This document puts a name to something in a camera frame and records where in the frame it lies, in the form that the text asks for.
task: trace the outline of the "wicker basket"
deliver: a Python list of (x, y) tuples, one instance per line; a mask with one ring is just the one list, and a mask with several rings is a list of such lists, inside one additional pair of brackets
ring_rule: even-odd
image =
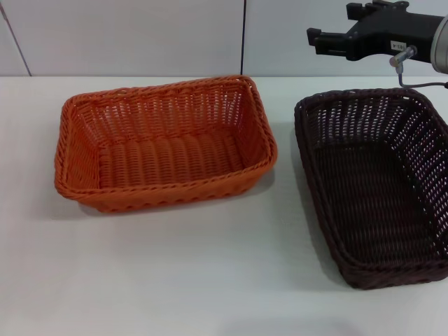
[(346, 282), (448, 275), (448, 128), (413, 90), (316, 94), (295, 132), (321, 229)]
[(237, 195), (275, 163), (244, 76), (80, 94), (62, 109), (55, 187), (103, 212)]

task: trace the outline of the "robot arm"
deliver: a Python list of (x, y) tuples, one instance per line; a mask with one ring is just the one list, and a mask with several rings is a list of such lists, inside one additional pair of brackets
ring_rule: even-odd
[(344, 56), (357, 61), (374, 54), (392, 55), (391, 65), (403, 72), (403, 61), (431, 63), (448, 74), (448, 16), (408, 13), (409, 2), (373, 0), (363, 6), (349, 3), (349, 20), (357, 23), (346, 34), (307, 30), (308, 42), (318, 55)]

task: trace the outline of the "basket rim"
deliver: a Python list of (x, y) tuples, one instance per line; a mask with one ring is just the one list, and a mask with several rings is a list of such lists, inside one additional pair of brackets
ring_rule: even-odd
[(311, 179), (315, 188), (309, 187), (311, 193), (316, 193), (320, 202), (315, 202), (314, 206), (316, 210), (323, 212), (323, 217), (318, 214), (318, 221), (322, 229), (325, 231), (324, 235), (326, 239), (330, 239), (332, 245), (335, 248), (331, 248), (333, 253), (337, 254), (337, 257), (343, 263), (347, 264), (349, 267), (356, 267), (360, 270), (367, 271), (385, 271), (385, 272), (396, 272), (398, 270), (414, 270), (419, 268), (432, 268), (448, 267), (448, 259), (445, 260), (429, 260), (425, 262), (403, 262), (398, 265), (381, 265), (375, 263), (362, 262), (355, 259), (346, 249), (344, 242), (342, 241), (339, 231), (336, 229), (335, 220), (328, 201), (325, 188), (323, 187), (322, 177), (317, 168), (317, 162), (312, 150), (312, 146), (309, 142), (310, 135), (307, 127), (305, 126), (304, 119), (306, 119), (306, 110), (314, 108), (317, 104), (322, 104), (326, 102), (331, 102), (335, 99), (365, 99), (370, 97), (409, 97), (414, 98), (421, 102), (427, 111), (434, 118), (435, 123), (440, 128), (440, 131), (444, 136), (448, 138), (448, 126), (444, 120), (440, 117), (439, 113), (435, 110), (433, 104), (429, 99), (423, 94), (417, 92), (413, 89), (402, 89), (402, 88), (392, 88), (392, 89), (355, 89), (355, 90), (334, 90), (328, 92), (322, 92), (314, 94), (310, 97), (306, 97), (299, 101), (295, 107), (295, 127), (296, 134), (303, 141), (304, 146), (300, 151), (301, 155), (306, 155), (306, 160), (309, 163), (309, 168), (311, 169), (311, 174), (307, 174), (307, 179)]
[(267, 156), (264, 160), (253, 164), (250, 167), (247, 167), (243, 170), (233, 171), (229, 174), (212, 176), (210, 178), (203, 178), (200, 180), (193, 180), (185, 183), (166, 183), (166, 184), (148, 184), (148, 185), (136, 185), (132, 187), (124, 187), (124, 188), (72, 188), (67, 183), (67, 151), (69, 147), (67, 146), (69, 137), (72, 135), (71, 128), (69, 127), (66, 139), (62, 139), (62, 133), (59, 132), (59, 140), (57, 144), (57, 151), (55, 156), (55, 187), (57, 191), (70, 199), (79, 200), (103, 200), (107, 195), (114, 194), (115, 197), (120, 193), (151, 193), (156, 190), (167, 190), (167, 189), (176, 189), (179, 191), (180, 189), (188, 190), (194, 186), (205, 185), (208, 183), (215, 183), (218, 181), (226, 180), (226, 179), (234, 179), (240, 176), (248, 177), (257, 177), (274, 166), (274, 163), (277, 160), (277, 144), (270, 129), (269, 123), (267, 122), (267, 118), (265, 115), (265, 110), (263, 104), (261, 102), (260, 94), (258, 93), (256, 84), (252, 81), (248, 76), (243, 75), (235, 75), (235, 76), (223, 76), (223, 77), (214, 77), (214, 78), (201, 78), (195, 80), (188, 80), (178, 83), (170, 83), (164, 85), (156, 85), (149, 87), (123, 87), (114, 90), (104, 90), (98, 92), (89, 92), (83, 94), (77, 94), (72, 98), (69, 98), (63, 108), (62, 108), (62, 116), (66, 116), (66, 119), (69, 121), (71, 125), (71, 116), (70, 112), (72, 108), (76, 105), (75, 102), (81, 101), (85, 99), (86, 102), (93, 102), (97, 99), (105, 99), (110, 97), (116, 97), (120, 95), (120, 99), (134, 96), (134, 95), (142, 95), (147, 93), (167, 93), (170, 90), (182, 90), (185, 86), (190, 87), (192, 84), (197, 84), (200, 86), (208, 86), (213, 84), (223, 84), (226, 83), (234, 83), (235, 81), (241, 81), (245, 83), (248, 87), (248, 93), (250, 94), (251, 99), (255, 102), (256, 113), (255, 117), (257, 118), (257, 125), (264, 138), (263, 142), (265, 145), (265, 152)]

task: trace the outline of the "label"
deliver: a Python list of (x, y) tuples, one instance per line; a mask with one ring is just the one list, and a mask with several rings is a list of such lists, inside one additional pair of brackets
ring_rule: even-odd
[(391, 41), (392, 50), (405, 51), (407, 45), (403, 42)]

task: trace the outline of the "white table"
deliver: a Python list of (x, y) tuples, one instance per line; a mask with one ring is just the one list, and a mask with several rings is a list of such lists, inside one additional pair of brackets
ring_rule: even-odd
[[(279, 159), (240, 197), (108, 216), (56, 193), (66, 99), (182, 79), (0, 78), (1, 336), (447, 334), (448, 280), (371, 291), (344, 283), (293, 133), (301, 98), (393, 87), (395, 77), (256, 78)], [(448, 120), (448, 91), (422, 92)]]

